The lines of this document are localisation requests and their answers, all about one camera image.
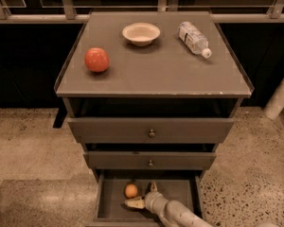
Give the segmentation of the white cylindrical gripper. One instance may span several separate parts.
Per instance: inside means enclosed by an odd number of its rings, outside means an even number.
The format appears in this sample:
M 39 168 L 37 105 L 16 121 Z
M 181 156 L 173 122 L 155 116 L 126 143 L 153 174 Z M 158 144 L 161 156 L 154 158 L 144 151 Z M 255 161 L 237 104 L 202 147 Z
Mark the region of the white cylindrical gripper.
M 125 204 L 130 208 L 144 209 L 146 207 L 151 213 L 156 215 L 162 215 L 164 213 L 165 206 L 169 202 L 160 192 L 158 192 L 157 184 L 155 181 L 151 182 L 151 192 L 145 196 L 145 199 L 141 196 L 125 200 Z

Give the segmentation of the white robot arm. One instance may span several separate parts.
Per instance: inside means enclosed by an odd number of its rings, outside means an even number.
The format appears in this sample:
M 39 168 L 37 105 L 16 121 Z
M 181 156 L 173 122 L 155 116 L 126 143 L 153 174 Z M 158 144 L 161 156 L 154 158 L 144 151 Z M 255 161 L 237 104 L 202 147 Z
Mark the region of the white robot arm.
M 156 182 L 151 182 L 151 190 L 144 196 L 138 195 L 138 188 L 134 183 L 128 183 L 124 188 L 124 195 L 127 198 L 126 206 L 147 209 L 159 217 L 165 227 L 214 227 L 180 201 L 167 199 L 158 191 Z

